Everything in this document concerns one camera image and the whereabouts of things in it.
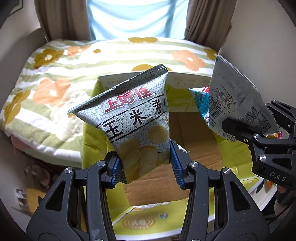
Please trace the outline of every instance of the back of snack bag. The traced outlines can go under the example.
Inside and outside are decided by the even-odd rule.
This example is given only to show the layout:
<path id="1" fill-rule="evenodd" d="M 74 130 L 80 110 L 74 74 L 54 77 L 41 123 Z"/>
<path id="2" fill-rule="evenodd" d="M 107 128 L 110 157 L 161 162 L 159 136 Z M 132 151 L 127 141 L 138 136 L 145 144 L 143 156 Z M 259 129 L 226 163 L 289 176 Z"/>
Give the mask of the back of snack bag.
<path id="1" fill-rule="evenodd" d="M 68 111 L 104 131 L 130 183 L 169 163 L 167 69 L 155 66 Z"/>

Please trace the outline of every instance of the mattress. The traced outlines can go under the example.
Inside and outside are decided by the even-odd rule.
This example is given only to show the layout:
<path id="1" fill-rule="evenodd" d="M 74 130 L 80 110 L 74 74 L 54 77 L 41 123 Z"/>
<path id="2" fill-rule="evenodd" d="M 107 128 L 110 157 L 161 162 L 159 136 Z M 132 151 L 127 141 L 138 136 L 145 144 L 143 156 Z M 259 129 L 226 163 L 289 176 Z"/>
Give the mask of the mattress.
<path id="1" fill-rule="evenodd" d="M 89 99 L 97 77 L 145 71 L 211 76 L 217 53 L 170 38 L 57 39 L 34 51 L 0 113 L 0 128 L 23 151 L 51 164 L 81 167 L 83 121 L 67 111 Z"/>

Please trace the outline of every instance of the picture frame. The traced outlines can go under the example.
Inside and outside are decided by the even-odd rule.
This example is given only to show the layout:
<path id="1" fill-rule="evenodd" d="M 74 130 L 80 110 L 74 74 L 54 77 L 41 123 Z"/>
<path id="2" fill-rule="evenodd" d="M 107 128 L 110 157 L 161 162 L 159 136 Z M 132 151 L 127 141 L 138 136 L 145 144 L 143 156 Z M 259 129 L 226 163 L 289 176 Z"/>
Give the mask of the picture frame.
<path id="1" fill-rule="evenodd" d="M 9 16 L 13 13 L 15 13 L 16 11 L 22 9 L 22 5 L 23 5 L 23 0 L 19 0 L 18 4 L 11 10 Z"/>

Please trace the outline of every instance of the brown cardboard bottom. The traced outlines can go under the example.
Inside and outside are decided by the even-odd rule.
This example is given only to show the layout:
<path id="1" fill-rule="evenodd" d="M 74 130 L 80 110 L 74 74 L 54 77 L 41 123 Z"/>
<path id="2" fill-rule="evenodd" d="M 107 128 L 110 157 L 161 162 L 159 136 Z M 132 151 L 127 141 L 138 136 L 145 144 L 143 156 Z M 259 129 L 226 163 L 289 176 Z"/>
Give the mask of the brown cardboard bottom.
<path id="1" fill-rule="evenodd" d="M 221 170 L 222 160 L 214 134 L 198 112 L 170 112 L 170 138 L 190 151 L 192 160 L 205 167 Z M 131 206 L 171 202 L 188 198 L 189 190 L 180 189 L 171 164 L 161 165 L 128 185 L 124 185 Z"/>

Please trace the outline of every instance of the barcode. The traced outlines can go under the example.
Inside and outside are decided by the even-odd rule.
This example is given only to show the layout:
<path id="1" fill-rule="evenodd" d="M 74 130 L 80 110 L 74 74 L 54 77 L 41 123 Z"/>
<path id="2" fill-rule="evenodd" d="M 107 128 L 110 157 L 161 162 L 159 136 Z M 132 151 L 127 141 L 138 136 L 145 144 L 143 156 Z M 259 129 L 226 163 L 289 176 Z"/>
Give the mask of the barcode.
<path id="1" fill-rule="evenodd" d="M 217 105 L 216 100 L 210 96 L 209 114 L 213 119 L 216 119 L 222 112 L 223 110 Z"/>

